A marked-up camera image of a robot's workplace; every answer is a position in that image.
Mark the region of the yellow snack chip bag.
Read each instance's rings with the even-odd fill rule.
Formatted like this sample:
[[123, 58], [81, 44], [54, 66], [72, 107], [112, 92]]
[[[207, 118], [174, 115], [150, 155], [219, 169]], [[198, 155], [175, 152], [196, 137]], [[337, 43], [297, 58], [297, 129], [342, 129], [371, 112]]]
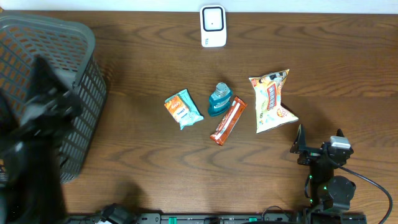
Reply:
[[282, 106], [282, 88], [288, 74], [289, 69], [286, 69], [248, 78], [255, 92], [257, 134], [299, 120]]

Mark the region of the teal mouthwash bottle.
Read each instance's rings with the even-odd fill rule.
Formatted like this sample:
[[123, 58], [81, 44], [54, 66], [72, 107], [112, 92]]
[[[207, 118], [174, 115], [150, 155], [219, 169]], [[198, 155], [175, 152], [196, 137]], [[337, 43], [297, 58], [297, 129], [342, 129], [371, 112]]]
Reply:
[[209, 97], [208, 114], [210, 116], [218, 116], [224, 113], [230, 107], [232, 94], [233, 91], [227, 84], [218, 83], [215, 91]]

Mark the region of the red orange candy bar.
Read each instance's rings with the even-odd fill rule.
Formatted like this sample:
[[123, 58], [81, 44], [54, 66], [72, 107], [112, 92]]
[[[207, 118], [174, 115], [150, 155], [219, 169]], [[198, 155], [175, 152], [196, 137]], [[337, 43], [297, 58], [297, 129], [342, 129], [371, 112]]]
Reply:
[[247, 104], [240, 97], [236, 96], [234, 98], [228, 112], [224, 115], [215, 132], [210, 136], [217, 145], [224, 145], [246, 107]]

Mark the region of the teal wet wipes pack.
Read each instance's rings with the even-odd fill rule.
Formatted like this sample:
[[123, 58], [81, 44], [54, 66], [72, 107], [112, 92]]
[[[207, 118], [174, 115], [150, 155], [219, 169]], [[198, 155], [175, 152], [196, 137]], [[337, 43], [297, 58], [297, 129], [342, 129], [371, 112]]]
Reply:
[[190, 110], [189, 115], [181, 123], [177, 122], [179, 124], [181, 130], [186, 126], [192, 126], [196, 122], [199, 122], [204, 119], [204, 117], [200, 114], [199, 110], [195, 106], [193, 100], [191, 99], [187, 89], [184, 89], [184, 90], [174, 94], [173, 96], [175, 96], [175, 95], [178, 95], [182, 99], [182, 101], [188, 106], [188, 108]]

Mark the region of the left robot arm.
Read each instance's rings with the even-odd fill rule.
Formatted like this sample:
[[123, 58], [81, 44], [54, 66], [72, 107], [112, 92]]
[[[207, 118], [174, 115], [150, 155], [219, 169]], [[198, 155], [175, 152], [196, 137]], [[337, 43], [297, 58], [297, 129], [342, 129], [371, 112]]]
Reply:
[[7, 181], [1, 187], [1, 223], [70, 223], [60, 183], [59, 148], [83, 111], [42, 57], [30, 71], [33, 83], [18, 121], [5, 97], [1, 113], [1, 159]]

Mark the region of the small orange tissue pack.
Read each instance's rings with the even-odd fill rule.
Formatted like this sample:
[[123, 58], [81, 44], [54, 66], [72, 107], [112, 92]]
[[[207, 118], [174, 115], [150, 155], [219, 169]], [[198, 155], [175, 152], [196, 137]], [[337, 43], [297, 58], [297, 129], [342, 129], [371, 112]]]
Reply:
[[190, 113], [188, 106], [178, 95], [171, 97], [165, 103], [165, 107], [178, 123], [181, 123]]

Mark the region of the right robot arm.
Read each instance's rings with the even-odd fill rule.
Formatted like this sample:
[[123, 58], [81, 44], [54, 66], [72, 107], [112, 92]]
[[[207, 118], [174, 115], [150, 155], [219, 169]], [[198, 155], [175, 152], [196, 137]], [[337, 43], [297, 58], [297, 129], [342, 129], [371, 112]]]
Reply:
[[335, 175], [335, 169], [346, 164], [353, 149], [341, 129], [320, 147], [310, 147], [305, 130], [298, 127], [290, 152], [298, 154], [297, 164], [308, 166], [304, 194], [310, 206], [296, 215], [299, 223], [343, 223], [343, 212], [350, 208], [356, 185], [346, 177]]

